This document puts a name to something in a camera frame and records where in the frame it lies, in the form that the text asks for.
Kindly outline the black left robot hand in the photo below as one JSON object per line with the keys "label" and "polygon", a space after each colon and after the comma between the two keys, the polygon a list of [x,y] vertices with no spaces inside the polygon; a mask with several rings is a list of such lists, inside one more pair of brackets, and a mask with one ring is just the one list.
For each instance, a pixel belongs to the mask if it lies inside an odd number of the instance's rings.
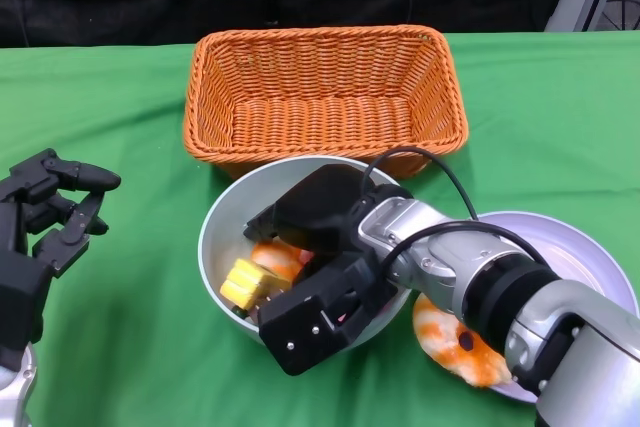
{"label": "black left robot hand", "polygon": [[1,366],[17,372],[30,343],[41,339],[51,281],[108,225],[104,195],[119,187],[112,171],[60,158],[46,149],[1,180]]}

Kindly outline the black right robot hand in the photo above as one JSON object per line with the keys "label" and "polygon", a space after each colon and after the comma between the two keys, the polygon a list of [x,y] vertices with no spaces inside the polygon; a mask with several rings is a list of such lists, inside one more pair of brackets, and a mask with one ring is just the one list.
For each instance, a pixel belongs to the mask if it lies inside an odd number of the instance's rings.
{"label": "black right robot hand", "polygon": [[259,309],[259,336],[281,369],[304,373],[350,346],[396,295],[382,256],[358,227],[384,201],[407,198],[346,164],[327,164],[251,219],[250,240],[279,238],[311,252],[290,290]]}

